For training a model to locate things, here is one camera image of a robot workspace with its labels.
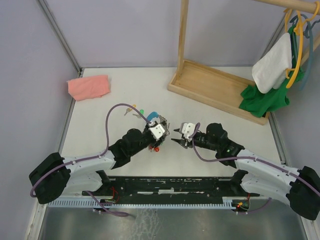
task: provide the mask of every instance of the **wooden clothes rack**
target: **wooden clothes rack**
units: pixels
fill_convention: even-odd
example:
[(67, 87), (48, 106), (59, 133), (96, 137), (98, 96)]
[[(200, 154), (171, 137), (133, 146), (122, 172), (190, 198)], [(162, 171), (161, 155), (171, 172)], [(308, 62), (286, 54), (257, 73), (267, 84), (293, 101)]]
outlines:
[[(314, 13), (317, 5), (301, 0), (254, 0), (307, 13)], [(242, 91), (255, 82), (235, 76), (206, 65), (184, 59), (185, 39), (189, 0), (181, 0), (180, 30), (178, 44), (177, 69), (173, 75), (168, 90), (183, 95), (198, 102), (207, 104), (227, 113), (264, 125), (268, 122), (270, 113), (263, 117), (255, 117), (250, 112), (239, 108), (243, 98)], [(314, 40), (315, 50), (320, 45), (320, 34)], [(302, 55), (301, 64), (309, 57), (309, 50)]]

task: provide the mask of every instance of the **blue hanger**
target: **blue hanger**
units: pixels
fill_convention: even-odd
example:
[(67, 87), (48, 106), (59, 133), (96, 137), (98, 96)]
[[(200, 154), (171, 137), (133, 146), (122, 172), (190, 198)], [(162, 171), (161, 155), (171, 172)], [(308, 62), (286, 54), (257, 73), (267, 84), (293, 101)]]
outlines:
[[(301, 13), (301, 16), (304, 17), (305, 19), (307, 19), (308, 17), (304, 14)], [(292, 25), (296, 25), (298, 22), (298, 16), (294, 16), (291, 20), (290, 20), (290, 23), (292, 23)], [(303, 76), (303, 79), (301, 80), (301, 85), (300, 85), (300, 88), (299, 90), (303, 90), (306, 83), (307, 83), (307, 80), (308, 80), (308, 77), (310, 75), (310, 71), (311, 71), (311, 65), (312, 65), (312, 61), (313, 61), (313, 58), (314, 58), (314, 36), (313, 36), (313, 33), (312, 33), (312, 28), (315, 26), (316, 23), (319, 23), (320, 22), (320, 19), (319, 20), (316, 20), (314, 21), (314, 23), (311, 25), (309, 21), (307, 21), (307, 26), (305, 28), (305, 31), (303, 32), (303, 35), (309, 39), (309, 48), (310, 48), (310, 51), (309, 51), (309, 58), (308, 58), (308, 63), (307, 63), (307, 66), (306, 66), (306, 70), (305, 70), (305, 73), (304, 73), (304, 76)]]

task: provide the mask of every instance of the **white towel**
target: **white towel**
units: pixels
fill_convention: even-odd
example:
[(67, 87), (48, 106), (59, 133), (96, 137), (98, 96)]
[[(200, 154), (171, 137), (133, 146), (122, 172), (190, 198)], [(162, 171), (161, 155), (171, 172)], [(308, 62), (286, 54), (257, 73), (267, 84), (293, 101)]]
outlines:
[(279, 88), (286, 78), (285, 70), (292, 68), (291, 61), (290, 34), (286, 32), (252, 68), (252, 77), (259, 91), (266, 94), (271, 88)]

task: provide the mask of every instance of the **green shirt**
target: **green shirt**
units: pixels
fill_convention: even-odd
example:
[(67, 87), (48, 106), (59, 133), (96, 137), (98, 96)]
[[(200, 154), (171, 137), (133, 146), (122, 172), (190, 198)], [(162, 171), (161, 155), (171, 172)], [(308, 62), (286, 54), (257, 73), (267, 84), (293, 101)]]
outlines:
[[(295, 25), (292, 26), (288, 33), (291, 39), (291, 52), (292, 52), (292, 66), (297, 64), (297, 36), (294, 33)], [(295, 83), (299, 82), (304, 77), (304, 72), (300, 68), (295, 79)], [(266, 112), (272, 112), (279, 108), (285, 107), (290, 104), (287, 98), (288, 88), (286, 88), (290, 79), (285, 79), (282, 85), (278, 89), (271, 88), (267, 93), (261, 93), (257, 86), (248, 86), (241, 96), (243, 101), (241, 102), (239, 108), (250, 112), (257, 118), (261, 118)]]

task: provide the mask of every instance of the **white table surface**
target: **white table surface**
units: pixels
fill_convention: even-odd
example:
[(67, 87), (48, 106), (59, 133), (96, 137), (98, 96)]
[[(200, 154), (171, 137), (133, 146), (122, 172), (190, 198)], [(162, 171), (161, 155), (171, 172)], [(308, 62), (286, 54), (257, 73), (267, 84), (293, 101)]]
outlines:
[[(251, 67), (217, 67), (217, 69), (251, 79)], [(105, 119), (109, 109), (118, 103), (136, 104), (147, 116), (158, 112), (170, 123), (170, 136), (159, 152), (142, 150), (123, 167), (106, 171), (113, 176), (177, 176), (229, 177), (235, 169), (223, 164), (206, 163), (198, 159), (194, 150), (184, 149), (170, 138), (180, 138), (182, 122), (201, 123), (205, 131), (210, 123), (221, 123), (234, 142), (280, 163), (269, 123), (259, 125), (167, 90), (175, 67), (86, 68), (83, 76), (109, 75), (111, 93), (95, 99), (75, 103), (67, 130), (62, 156), (82, 156), (97, 153), (106, 147)], [(129, 129), (143, 130), (145, 122), (133, 116), (127, 107), (115, 108), (109, 118), (110, 144), (115, 143)], [(216, 152), (198, 149), (202, 157), (214, 159)]]

